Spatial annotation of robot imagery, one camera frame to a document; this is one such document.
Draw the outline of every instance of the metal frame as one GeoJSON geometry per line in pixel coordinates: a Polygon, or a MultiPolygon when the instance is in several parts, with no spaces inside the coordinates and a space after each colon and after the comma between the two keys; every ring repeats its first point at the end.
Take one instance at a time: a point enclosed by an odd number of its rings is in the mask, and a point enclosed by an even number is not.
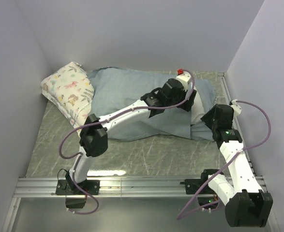
{"type": "MultiPolygon", "coordinates": [[[[96,197],[188,197],[185,186],[180,182],[185,179],[200,179],[200,176],[115,176],[88,177],[88,180],[100,180],[100,191],[96,197]]],[[[263,177],[256,177],[259,185],[266,189],[263,177]]],[[[14,198],[49,198],[72,197],[83,198],[84,195],[57,196],[56,178],[20,178],[14,198]]],[[[211,197],[212,194],[201,194],[200,197],[211,197]]]]}
{"type": "MultiPolygon", "coordinates": [[[[221,79],[221,85],[224,90],[226,103],[231,101],[230,94],[225,82],[224,73],[218,73],[221,79]]],[[[241,129],[237,118],[234,119],[233,127],[238,129],[241,137],[241,129]]],[[[245,151],[247,160],[254,173],[254,169],[249,158],[248,152],[245,151]]],[[[190,197],[186,195],[185,186],[180,182],[185,179],[200,179],[200,176],[113,176],[113,177],[88,177],[89,180],[100,180],[100,191],[98,198],[103,197],[190,197]]],[[[262,176],[256,176],[256,180],[264,191],[267,190],[262,176]]],[[[21,198],[63,198],[66,196],[55,195],[57,187],[57,178],[19,178],[14,192],[12,203],[4,223],[3,232],[12,230],[14,220],[18,211],[21,198]]],[[[210,197],[209,194],[200,194],[199,197],[210,197]]],[[[269,227],[271,231],[280,231],[276,222],[274,211],[271,211],[269,217],[269,227]]]]}

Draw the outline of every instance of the red connector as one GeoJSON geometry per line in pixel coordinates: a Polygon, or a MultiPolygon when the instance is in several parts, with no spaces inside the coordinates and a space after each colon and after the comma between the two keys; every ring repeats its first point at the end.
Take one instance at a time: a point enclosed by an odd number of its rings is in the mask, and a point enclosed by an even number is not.
{"type": "Polygon", "coordinates": [[[183,69],[178,69],[178,70],[177,70],[177,74],[178,74],[178,75],[181,75],[181,74],[183,74],[183,73],[184,73],[184,70],[183,70],[183,69]]]}

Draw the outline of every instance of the gray marble floor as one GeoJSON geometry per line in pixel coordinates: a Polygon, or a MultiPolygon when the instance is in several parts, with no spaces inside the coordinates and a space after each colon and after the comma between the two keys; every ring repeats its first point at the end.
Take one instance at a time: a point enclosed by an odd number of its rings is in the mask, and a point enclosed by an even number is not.
{"type": "MultiPolygon", "coordinates": [[[[195,77],[210,80],[215,88],[216,102],[225,103],[216,72],[197,72],[195,77]]],[[[55,177],[60,168],[71,168],[74,160],[64,160],[58,155],[59,143],[71,129],[62,113],[49,102],[27,177],[55,177]]],[[[72,135],[64,144],[64,154],[76,153],[78,141],[77,134],[72,135]]],[[[91,175],[194,175],[224,164],[214,142],[156,135],[133,142],[109,140],[108,150],[95,159],[90,171],[91,175]]]]}

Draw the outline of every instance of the black mounting bracket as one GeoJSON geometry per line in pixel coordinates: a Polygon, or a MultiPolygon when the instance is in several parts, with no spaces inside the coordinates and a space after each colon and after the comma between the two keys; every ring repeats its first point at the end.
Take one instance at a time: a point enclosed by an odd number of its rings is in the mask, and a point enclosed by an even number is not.
{"type": "MultiPolygon", "coordinates": [[[[198,189],[202,186],[202,184],[207,181],[209,178],[209,175],[213,175],[218,171],[218,169],[205,169],[202,174],[200,179],[185,179],[185,181],[180,182],[180,184],[185,185],[186,189],[186,195],[194,195],[198,189]]],[[[205,186],[200,194],[212,194],[215,196],[215,192],[209,187],[205,186]]],[[[199,205],[205,205],[207,203],[210,203],[214,201],[214,197],[198,197],[197,198],[199,205]]],[[[217,208],[218,204],[214,204],[211,206],[208,206],[210,209],[215,209],[217,208]]]]}
{"type": "MultiPolygon", "coordinates": [[[[87,193],[91,195],[98,195],[100,189],[100,181],[99,180],[85,180],[82,182],[83,187],[87,193]]],[[[72,191],[67,180],[59,180],[57,183],[57,188],[55,195],[58,196],[74,196],[74,195],[84,195],[83,192],[79,191],[72,191]]],[[[85,198],[66,198],[65,205],[69,209],[82,209],[85,206],[86,197],[85,198]]]]}

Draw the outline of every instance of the floral pillow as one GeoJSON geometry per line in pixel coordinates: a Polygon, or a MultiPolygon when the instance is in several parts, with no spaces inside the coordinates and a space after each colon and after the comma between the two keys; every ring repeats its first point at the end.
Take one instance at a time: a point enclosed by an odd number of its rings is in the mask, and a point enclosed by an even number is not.
{"type": "Polygon", "coordinates": [[[74,128],[85,123],[94,90],[80,64],[67,64],[45,78],[41,87],[42,94],[58,107],[74,128]]]}

